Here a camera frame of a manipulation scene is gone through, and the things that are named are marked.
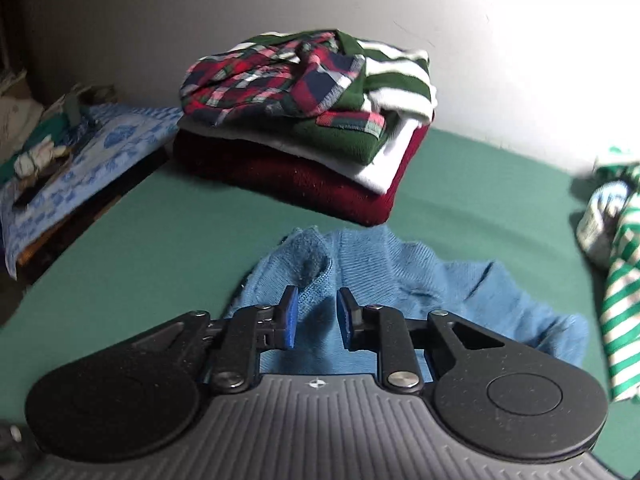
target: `clothing pile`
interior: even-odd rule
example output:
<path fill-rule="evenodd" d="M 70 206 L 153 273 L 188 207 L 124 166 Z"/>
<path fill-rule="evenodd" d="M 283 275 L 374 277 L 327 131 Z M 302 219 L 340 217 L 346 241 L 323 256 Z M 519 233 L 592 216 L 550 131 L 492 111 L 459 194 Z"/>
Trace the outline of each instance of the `clothing pile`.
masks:
<path fill-rule="evenodd" d="M 338 30 L 204 57 L 180 98 L 188 170 L 362 225 L 387 220 L 436 106 L 425 51 Z"/>
<path fill-rule="evenodd" d="M 609 271 L 599 322 L 611 398 L 631 399 L 640 397 L 640 154 L 611 148 L 595 173 L 611 182 L 593 193 L 576 237 Z"/>

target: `gray gripper base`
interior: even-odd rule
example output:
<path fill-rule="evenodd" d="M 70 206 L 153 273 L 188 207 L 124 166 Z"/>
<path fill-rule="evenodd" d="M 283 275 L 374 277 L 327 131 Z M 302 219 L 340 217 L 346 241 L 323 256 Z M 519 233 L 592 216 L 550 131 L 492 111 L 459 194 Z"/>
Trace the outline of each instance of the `gray gripper base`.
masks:
<path fill-rule="evenodd" d="M 117 464 L 47 456 L 29 480 L 595 480 L 615 479 L 584 454 L 553 464 L 487 457 L 446 433 L 415 396 L 372 376 L 267 375 L 215 398 L 181 439 Z"/>

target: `green table surface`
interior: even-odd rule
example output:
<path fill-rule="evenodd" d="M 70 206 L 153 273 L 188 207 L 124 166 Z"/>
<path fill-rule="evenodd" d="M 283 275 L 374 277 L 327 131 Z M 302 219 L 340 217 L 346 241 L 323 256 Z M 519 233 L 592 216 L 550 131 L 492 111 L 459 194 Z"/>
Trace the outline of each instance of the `green table surface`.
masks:
<path fill-rule="evenodd" d="M 388 225 L 444 259 L 501 260 L 537 300 L 584 314 L 591 323 L 584 368 L 606 385 L 594 302 L 602 277 L 594 283 L 574 241 L 570 219 L 584 209 L 577 191 L 561 171 L 431 130 Z M 52 368 L 187 310 L 218 316 L 255 262 L 309 225 L 351 224 L 167 164 L 82 235 L 1 329 L 0 418 L 24 420 L 29 387 Z M 611 405 L 596 456 L 632 476 L 639 424 L 640 406 Z"/>

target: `blue patterned cloth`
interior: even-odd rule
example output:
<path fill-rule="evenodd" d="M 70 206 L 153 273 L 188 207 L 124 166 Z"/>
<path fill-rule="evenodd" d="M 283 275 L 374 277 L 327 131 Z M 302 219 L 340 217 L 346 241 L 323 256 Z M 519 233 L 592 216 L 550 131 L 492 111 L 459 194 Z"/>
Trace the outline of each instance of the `blue patterned cloth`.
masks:
<path fill-rule="evenodd" d="M 349 352 L 342 345 L 335 315 L 335 293 L 342 286 L 360 305 L 393 306 L 412 319 L 444 308 L 574 365 L 582 361 L 589 336 L 582 316 L 559 315 L 533 300 L 500 263 L 443 262 L 426 245 L 399 240 L 386 225 L 325 235 L 315 228 L 294 231 L 257 264 L 226 314 L 276 304 L 287 285 L 300 290 L 295 348 L 262 354 L 263 372 L 376 372 L 373 352 Z M 422 354 L 416 351 L 429 381 Z"/>
<path fill-rule="evenodd" d="M 107 186 L 176 133 L 180 108 L 132 108 L 107 104 L 92 107 L 104 126 L 76 156 L 69 170 L 36 195 L 24 211 L 14 211 L 17 179 L 0 190 L 0 224 L 4 261 L 15 277 L 20 253 L 44 231 Z"/>

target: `blue gripper pad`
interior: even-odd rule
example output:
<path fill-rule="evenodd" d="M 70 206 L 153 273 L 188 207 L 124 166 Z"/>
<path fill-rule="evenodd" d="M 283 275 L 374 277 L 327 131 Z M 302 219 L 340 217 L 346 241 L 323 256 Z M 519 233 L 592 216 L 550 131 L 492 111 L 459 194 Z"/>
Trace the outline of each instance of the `blue gripper pad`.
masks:
<path fill-rule="evenodd" d="M 342 344 L 348 350 L 351 346 L 351 335 L 353 335 L 353 321 L 351 320 L 349 307 L 344 301 L 340 290 L 338 290 L 335 295 L 335 303 L 335 314 L 338 317 L 338 325 L 340 326 L 340 333 L 342 334 Z"/>
<path fill-rule="evenodd" d="M 298 325 L 298 288 L 294 287 L 293 294 L 289 298 L 287 309 L 287 326 L 284 341 L 287 350 L 291 350 L 296 341 L 296 326 Z"/>

